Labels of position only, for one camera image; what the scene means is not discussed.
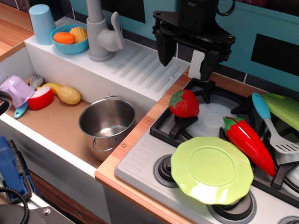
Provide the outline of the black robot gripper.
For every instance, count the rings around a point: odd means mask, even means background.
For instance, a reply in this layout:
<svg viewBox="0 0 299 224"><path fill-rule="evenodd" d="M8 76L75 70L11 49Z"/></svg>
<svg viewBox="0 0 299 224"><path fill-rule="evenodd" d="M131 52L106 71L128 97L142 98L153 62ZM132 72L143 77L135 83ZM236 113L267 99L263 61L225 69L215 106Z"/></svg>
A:
<svg viewBox="0 0 299 224"><path fill-rule="evenodd" d="M221 28L216 15L229 16L235 9L221 12L217 0L182 0L178 12L157 10L153 13L158 56L167 66L172 60L176 45L182 44L205 54L200 67L200 80L206 81L222 61L231 55L231 46L236 38Z"/></svg>

